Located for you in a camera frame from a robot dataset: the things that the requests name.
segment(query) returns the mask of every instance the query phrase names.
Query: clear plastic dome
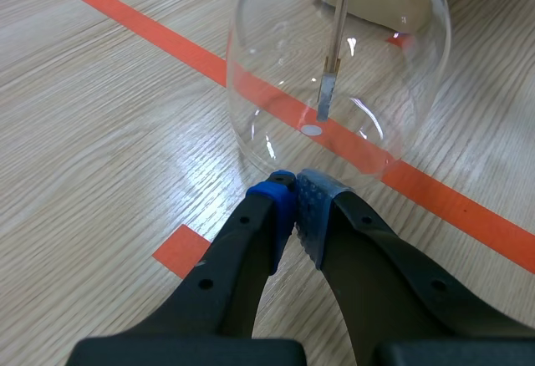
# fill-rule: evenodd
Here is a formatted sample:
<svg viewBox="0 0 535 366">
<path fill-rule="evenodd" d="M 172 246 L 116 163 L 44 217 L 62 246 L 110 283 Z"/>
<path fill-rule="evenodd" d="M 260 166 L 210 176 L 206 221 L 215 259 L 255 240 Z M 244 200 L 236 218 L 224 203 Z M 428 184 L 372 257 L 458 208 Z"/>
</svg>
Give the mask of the clear plastic dome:
<svg viewBox="0 0 535 366">
<path fill-rule="evenodd" d="M 335 8 L 347 17 L 329 65 Z M 227 88 L 243 153 L 266 173 L 314 168 L 352 186 L 381 177 L 431 109 L 450 42 L 446 0 L 239 0 Z"/>
</svg>

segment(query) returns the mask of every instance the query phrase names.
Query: orange tape line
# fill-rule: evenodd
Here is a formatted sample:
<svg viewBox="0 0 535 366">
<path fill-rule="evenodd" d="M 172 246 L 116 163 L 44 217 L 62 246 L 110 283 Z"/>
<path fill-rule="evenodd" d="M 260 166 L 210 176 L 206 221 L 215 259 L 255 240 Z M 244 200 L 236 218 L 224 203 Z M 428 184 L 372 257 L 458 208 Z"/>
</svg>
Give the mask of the orange tape line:
<svg viewBox="0 0 535 366">
<path fill-rule="evenodd" d="M 181 225 L 152 255 L 178 277 L 184 279 L 202 259 L 210 241 L 188 226 Z"/>
<path fill-rule="evenodd" d="M 137 33 L 183 63 L 205 74 L 221 86 L 226 85 L 226 63 L 224 59 L 174 33 L 169 28 L 135 11 L 119 0 L 82 1 L 126 26 L 132 32 Z M 274 104 L 271 100 L 265 102 L 266 110 L 282 119 L 288 125 L 298 129 L 297 114 L 309 114 L 312 109 L 287 94 L 282 97 L 283 104 Z M 332 125 L 330 128 L 337 130 L 338 127 L 343 130 L 340 125 Z M 347 152 L 348 147 L 354 150 L 355 147 L 362 146 L 362 142 L 358 142 L 357 139 L 356 135 L 347 135 L 344 132 L 344 138 L 339 140 L 341 142 L 339 144 L 342 146 L 333 145 L 332 142 L 317 141 L 347 159 L 350 155 Z M 369 150 L 369 147 L 366 146 L 362 150 Z M 374 165 L 356 164 L 356 166 L 373 167 Z M 535 236 L 530 232 L 516 226 L 403 161 L 396 163 L 393 169 L 383 177 L 382 181 L 411 199 L 414 203 L 426 208 L 466 234 L 473 236 L 519 266 L 535 273 L 535 256 L 533 255 L 535 253 Z"/>
</svg>

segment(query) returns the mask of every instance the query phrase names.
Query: blue gripper pad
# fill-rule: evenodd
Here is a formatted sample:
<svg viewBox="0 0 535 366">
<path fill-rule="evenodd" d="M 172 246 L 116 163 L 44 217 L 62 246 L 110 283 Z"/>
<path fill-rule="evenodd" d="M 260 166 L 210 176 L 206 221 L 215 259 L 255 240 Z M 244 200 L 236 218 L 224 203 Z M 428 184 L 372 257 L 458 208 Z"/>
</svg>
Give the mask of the blue gripper pad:
<svg viewBox="0 0 535 366">
<path fill-rule="evenodd" d="M 305 169 L 298 174 L 298 236 L 304 250 L 319 270 L 324 258 L 324 243 L 333 199 L 351 191 L 323 172 Z"/>
</svg>

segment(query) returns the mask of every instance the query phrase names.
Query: wood grain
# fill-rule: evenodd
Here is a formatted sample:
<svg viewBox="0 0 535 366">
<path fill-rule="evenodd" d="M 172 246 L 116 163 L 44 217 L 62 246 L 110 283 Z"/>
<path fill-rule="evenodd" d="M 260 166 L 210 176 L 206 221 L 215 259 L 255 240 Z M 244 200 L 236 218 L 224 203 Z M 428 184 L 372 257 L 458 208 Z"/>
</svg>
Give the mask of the wood grain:
<svg viewBox="0 0 535 366">
<path fill-rule="evenodd" d="M 224 56 L 236 0 L 122 0 Z M 146 317 L 180 280 L 150 257 L 208 239 L 261 175 L 226 91 L 79 0 L 0 0 L 0 359 L 61 364 Z M 535 231 L 535 0 L 451 0 L 455 45 L 412 165 Z M 380 183 L 359 192 L 477 295 L 535 326 L 535 277 Z M 354 364 L 332 293 L 296 239 L 257 336 Z"/>
</svg>

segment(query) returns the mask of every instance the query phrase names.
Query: screw hole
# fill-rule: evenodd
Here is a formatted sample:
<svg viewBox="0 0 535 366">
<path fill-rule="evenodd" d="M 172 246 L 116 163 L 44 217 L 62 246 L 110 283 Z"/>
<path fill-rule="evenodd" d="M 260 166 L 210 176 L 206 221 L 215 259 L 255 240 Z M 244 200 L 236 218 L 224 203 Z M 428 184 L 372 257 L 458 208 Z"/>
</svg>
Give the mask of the screw hole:
<svg viewBox="0 0 535 366">
<path fill-rule="evenodd" d="M 445 292 L 447 289 L 446 284 L 441 280 L 433 280 L 431 281 L 431 286 L 439 292 Z"/>
<path fill-rule="evenodd" d="M 199 288 L 203 290 L 210 289 L 214 286 L 214 282 L 212 280 L 204 279 L 199 281 Z"/>
</svg>

